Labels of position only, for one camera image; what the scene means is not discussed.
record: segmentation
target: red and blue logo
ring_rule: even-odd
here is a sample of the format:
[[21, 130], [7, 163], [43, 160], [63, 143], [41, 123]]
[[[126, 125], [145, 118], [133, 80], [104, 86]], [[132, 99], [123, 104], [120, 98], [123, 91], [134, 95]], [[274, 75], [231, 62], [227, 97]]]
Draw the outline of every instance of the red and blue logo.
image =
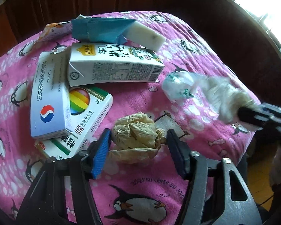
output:
[[54, 117], [54, 108], [51, 105], [46, 105], [41, 110], [41, 120], [44, 123], [50, 122]]

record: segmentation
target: milk carton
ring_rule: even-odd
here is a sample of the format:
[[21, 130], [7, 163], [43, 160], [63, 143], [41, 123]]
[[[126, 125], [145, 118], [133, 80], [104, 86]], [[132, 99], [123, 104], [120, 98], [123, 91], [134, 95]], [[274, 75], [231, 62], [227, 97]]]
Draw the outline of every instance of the milk carton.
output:
[[66, 71], [69, 50], [42, 52], [35, 72], [30, 107], [31, 136], [44, 140], [68, 135], [71, 125], [69, 83]]
[[70, 86], [104, 82], [154, 83], [163, 68], [158, 56], [146, 48], [73, 43], [68, 80]]
[[71, 158], [92, 140], [103, 118], [112, 105], [112, 95], [92, 86], [70, 89], [71, 122], [74, 131], [61, 138], [35, 141], [35, 147], [47, 158]]

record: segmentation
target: crumpled yellow cloth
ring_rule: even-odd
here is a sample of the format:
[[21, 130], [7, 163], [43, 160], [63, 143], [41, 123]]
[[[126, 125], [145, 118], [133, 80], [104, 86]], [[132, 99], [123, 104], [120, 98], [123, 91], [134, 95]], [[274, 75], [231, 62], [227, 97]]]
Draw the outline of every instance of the crumpled yellow cloth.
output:
[[118, 119], [111, 133], [117, 147], [108, 157], [129, 164], [152, 159], [166, 142], [165, 131], [142, 112]]

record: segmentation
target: bed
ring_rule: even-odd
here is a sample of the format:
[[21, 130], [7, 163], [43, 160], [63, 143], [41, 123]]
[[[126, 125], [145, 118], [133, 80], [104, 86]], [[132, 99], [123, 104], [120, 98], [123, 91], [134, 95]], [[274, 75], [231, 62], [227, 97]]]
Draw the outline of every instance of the bed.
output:
[[[229, 157], [240, 161], [254, 132], [240, 124], [224, 125], [202, 92], [181, 104], [172, 104], [161, 89], [170, 72], [189, 71], [208, 76], [229, 77], [259, 103], [237, 76], [220, 60], [209, 45], [184, 21], [167, 13], [119, 12], [99, 17], [137, 19], [166, 37], [157, 53], [165, 65], [155, 83], [104, 83], [97, 86], [113, 95], [113, 106], [97, 129], [112, 128], [123, 116], [143, 112], [165, 130], [173, 128], [192, 150], [207, 158]], [[56, 51], [76, 42], [71, 34], [56, 41], [38, 43], [40, 33], [18, 44], [0, 58], [0, 209], [15, 219], [21, 202], [43, 165], [44, 157], [30, 137], [30, 97], [32, 81], [43, 51]], [[128, 41], [130, 46], [137, 46]], [[106, 160], [104, 169], [90, 186], [103, 224], [174, 224], [181, 207], [187, 182], [177, 174], [169, 150], [163, 145], [152, 160], [139, 164], [121, 164]], [[71, 221], [75, 213], [69, 180], [65, 180], [67, 211]], [[211, 194], [211, 184], [207, 187]], [[119, 212], [117, 201], [124, 202]]]

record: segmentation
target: clear plastic bag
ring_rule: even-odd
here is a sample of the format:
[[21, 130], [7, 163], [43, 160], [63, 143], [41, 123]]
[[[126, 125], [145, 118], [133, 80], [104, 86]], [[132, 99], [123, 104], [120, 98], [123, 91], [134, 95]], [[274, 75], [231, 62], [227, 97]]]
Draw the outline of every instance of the clear plastic bag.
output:
[[256, 105], [248, 93], [235, 88], [225, 77], [181, 71], [169, 73], [162, 83], [162, 90], [172, 103], [194, 97], [198, 87], [219, 114], [218, 120], [225, 124], [239, 122], [237, 111], [240, 107]]

